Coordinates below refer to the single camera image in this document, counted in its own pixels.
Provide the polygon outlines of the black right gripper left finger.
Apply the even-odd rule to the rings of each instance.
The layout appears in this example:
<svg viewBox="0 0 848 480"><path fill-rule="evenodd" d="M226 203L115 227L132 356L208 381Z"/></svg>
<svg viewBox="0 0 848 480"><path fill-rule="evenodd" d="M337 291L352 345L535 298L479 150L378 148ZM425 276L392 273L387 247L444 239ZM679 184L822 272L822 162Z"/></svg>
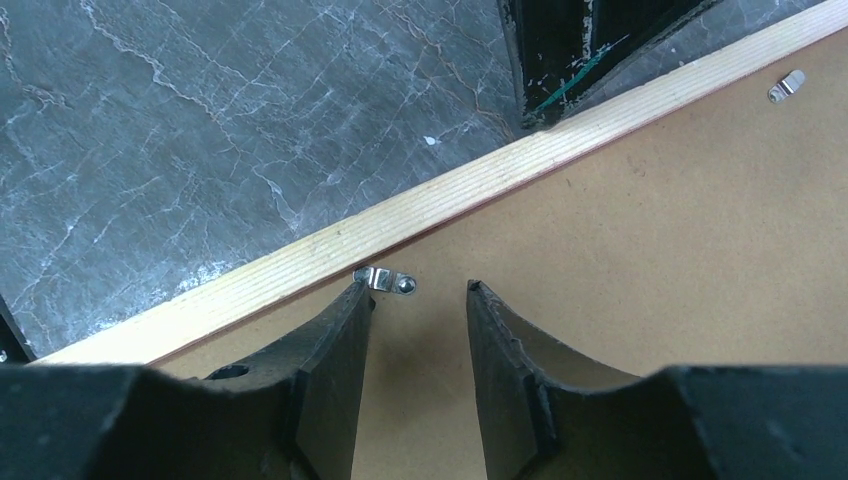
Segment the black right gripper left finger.
<svg viewBox="0 0 848 480"><path fill-rule="evenodd" d="M5 366L5 479L347 479L374 307L354 283L203 379L141 365Z"/></svg>

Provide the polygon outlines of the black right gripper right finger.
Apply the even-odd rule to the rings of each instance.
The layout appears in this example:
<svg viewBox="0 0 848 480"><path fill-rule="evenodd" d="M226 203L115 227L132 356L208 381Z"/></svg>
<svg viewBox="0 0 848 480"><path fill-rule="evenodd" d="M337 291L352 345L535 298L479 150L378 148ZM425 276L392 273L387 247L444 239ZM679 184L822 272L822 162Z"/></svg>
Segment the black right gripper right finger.
<svg viewBox="0 0 848 480"><path fill-rule="evenodd" d="M638 377L467 287L491 479L843 479L847 370L674 365Z"/></svg>

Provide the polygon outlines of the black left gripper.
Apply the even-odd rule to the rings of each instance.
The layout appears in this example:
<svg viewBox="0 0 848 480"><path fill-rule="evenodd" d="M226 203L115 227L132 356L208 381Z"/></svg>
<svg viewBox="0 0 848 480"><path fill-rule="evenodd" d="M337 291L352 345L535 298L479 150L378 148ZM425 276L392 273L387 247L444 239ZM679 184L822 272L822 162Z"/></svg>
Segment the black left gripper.
<svg viewBox="0 0 848 480"><path fill-rule="evenodd" d="M570 116L620 70L711 7L709 0L498 2L524 129Z"/></svg>

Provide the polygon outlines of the brown backing board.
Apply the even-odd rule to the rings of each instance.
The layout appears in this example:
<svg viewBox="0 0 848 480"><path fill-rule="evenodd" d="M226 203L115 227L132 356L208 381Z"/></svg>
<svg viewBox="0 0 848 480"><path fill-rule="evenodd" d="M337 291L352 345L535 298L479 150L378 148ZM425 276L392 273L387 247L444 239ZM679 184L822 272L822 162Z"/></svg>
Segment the brown backing board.
<svg viewBox="0 0 848 480"><path fill-rule="evenodd" d="M770 102L768 90L796 69L803 86ZM374 307L347 479L491 479L466 316L472 281L569 347L642 378L674 365L847 370L847 33L374 265L409 273L417 289L367 288ZM266 308L163 368L206 378L354 283L342 275Z"/></svg>

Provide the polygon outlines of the pink wooden picture frame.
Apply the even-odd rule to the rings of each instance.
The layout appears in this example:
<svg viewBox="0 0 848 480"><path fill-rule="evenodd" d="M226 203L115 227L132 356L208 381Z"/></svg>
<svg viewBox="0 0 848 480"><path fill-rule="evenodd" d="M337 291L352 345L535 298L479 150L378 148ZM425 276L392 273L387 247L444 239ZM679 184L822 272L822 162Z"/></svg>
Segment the pink wooden picture frame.
<svg viewBox="0 0 848 480"><path fill-rule="evenodd" d="M847 25L829 0L234 269L41 365L150 364L557 170Z"/></svg>

